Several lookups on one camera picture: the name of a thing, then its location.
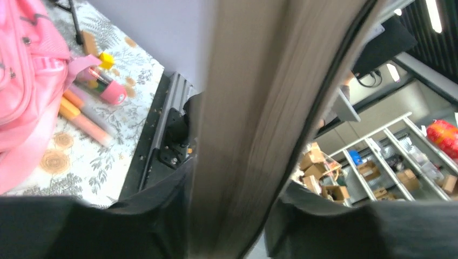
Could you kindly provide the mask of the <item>black paperback book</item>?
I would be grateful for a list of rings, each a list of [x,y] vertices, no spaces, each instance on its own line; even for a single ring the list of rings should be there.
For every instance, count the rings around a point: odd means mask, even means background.
[[[241,258],[385,1],[218,1],[188,258]]]

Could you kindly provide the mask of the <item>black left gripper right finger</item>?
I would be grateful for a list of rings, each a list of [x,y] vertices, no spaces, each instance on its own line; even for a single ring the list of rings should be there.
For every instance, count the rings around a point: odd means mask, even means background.
[[[346,207],[291,182],[265,225],[271,258],[457,258],[457,202]]]

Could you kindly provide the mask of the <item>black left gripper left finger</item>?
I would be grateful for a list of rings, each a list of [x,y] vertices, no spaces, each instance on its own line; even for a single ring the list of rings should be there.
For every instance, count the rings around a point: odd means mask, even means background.
[[[194,160],[105,209],[69,196],[1,198],[1,258],[185,258]]]

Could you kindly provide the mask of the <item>pink student backpack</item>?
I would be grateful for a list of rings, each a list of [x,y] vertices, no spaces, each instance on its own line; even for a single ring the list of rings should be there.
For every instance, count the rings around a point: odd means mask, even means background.
[[[1,1],[1,192],[22,183],[53,135],[64,91],[99,64],[72,58],[41,1]]]

